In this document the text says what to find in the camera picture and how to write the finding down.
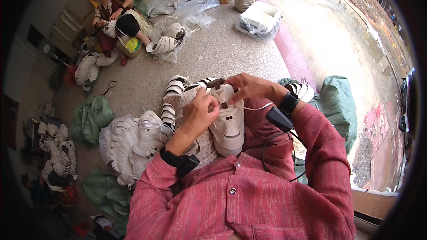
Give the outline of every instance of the red patterned shirt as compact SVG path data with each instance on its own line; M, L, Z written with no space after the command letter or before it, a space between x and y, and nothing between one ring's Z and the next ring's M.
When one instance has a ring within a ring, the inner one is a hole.
M354 239L344 139L309 104L292 119L308 146L308 186L242 153L189 173L173 197L176 168L157 155L137 181L126 239Z

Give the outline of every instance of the outdoor ground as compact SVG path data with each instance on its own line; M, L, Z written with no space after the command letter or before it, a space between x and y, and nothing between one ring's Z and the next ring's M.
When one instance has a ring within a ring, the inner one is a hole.
M387 22L380 16L377 22L383 23L375 24L360 10L363 18L350 14L346 9L352 3L346 0L264 1L282 10L283 23L301 49L319 89L326 76L349 79L358 120L357 140L348 157L356 174L354 184L361 187L371 180L370 189L393 190L398 183L403 148L396 123L400 96L390 63L398 78L404 77L407 69L388 38L391 30L381 30L382 25L388 28ZM367 32L363 20L379 30L389 59Z

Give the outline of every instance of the dirt ground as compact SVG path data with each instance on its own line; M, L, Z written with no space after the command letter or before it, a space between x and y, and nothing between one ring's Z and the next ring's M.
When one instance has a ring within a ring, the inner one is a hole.
M356 174L354 184L361 187L373 175L371 162L376 150L384 150L372 147L374 138L380 136L367 133L370 128L366 125L365 115L382 103L386 106L384 115L389 124L388 129L393 132L397 130L395 117L399 108L399 92L390 64L376 40L335 1L265 1L282 10L283 22L289 27L304 54L318 88L322 87L327 76L341 75L349 79L356 104L358 129L357 140L348 159L352 164L352 171ZM397 172L397 162L396 159L383 161L382 163L390 164L387 167L378 166L377 163L376 169L379 169L379 172L374 175L378 179L379 176ZM376 189L392 187L393 183L396 183L395 180L378 181L376 183L381 187Z

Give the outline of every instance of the dark red pants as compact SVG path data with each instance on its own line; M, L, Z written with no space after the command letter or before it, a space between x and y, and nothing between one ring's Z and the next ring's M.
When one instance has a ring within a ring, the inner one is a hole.
M243 100L245 107L258 109L270 103L264 98L246 98ZM274 106L269 105L260 110L245 109L245 154L261 160L261 148L264 143L282 131L265 119L265 115ZM264 161L270 172L287 180L294 179L292 153L293 139L290 133L275 137L264 148Z

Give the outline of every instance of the red shoe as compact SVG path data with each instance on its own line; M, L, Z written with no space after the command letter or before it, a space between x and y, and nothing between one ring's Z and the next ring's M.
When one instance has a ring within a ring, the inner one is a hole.
M128 63L128 57L124 57L124 58L122 58L122 60L120 61L120 64L124 67L124 66L126 66L126 63Z

